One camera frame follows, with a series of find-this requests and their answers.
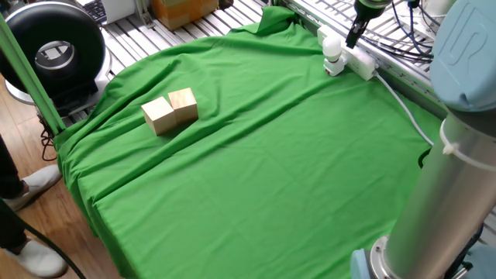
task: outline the person's leg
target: person's leg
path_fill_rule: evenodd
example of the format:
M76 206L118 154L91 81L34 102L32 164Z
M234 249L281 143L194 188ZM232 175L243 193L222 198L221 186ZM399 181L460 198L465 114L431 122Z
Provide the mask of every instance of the person's leg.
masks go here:
M27 192L27 186L19 179L17 168L0 135L0 198L18 198Z
M24 228L14 222L10 216L0 210L0 248L12 253L19 253L19 248L26 243Z
M13 210L21 209L36 193L60 180L57 165L45 167L19 179L17 168L0 135L0 198ZM52 249L26 237L9 212L0 209L0 248L38 277L59 277L67 264Z
M17 198L25 185L17 176L17 168L0 135L0 198ZM13 222L7 213L0 211L0 248L15 250L26 242L24 228Z

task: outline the keyboard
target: keyboard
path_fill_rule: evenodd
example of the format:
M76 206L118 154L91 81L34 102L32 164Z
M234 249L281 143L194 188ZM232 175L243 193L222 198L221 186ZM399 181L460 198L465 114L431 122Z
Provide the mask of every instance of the keyboard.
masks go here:
M85 10L97 23L102 23L107 20L107 14L103 8L102 0L89 2L83 6L83 10Z

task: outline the round black device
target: round black device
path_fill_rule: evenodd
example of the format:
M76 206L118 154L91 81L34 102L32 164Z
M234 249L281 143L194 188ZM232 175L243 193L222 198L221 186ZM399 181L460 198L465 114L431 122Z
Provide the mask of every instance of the round black device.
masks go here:
M85 11L65 1L37 2L14 12L6 22L56 104L93 93L105 59L105 41ZM49 50L58 53L49 55ZM26 91L2 52L0 72L10 84Z

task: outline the wooden floor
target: wooden floor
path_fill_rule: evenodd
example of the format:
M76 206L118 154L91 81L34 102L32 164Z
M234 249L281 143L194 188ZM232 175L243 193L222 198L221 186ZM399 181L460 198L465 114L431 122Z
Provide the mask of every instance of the wooden floor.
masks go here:
M5 90L4 80L0 75L0 134L9 148L20 177L56 163L41 159L42 131L43 126L36 117L34 107L12 98ZM55 155L55 150L50 147L46 156ZM53 186L29 207L21 210L19 215L54 241L79 266L86 278L120 278L102 242L91 234L63 181ZM0 250L0 279L21 278L35 277ZM77 276L70 269L62 278Z

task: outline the white shoe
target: white shoe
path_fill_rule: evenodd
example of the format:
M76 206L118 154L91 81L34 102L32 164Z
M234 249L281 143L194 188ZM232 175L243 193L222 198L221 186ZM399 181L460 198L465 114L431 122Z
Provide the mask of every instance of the white shoe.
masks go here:
M13 211L16 212L23 208L24 205L26 205L26 203L28 203L31 199L36 197L36 194L46 191L50 189L50 187L54 186L61 177L62 174L59 172L59 167L56 164L44 167L36 173L22 179L29 187L29 191L27 193L18 198L4 199L4 201Z
M67 271L67 263L59 254L32 239L22 248L19 255L8 250L5 252L37 277L56 278Z

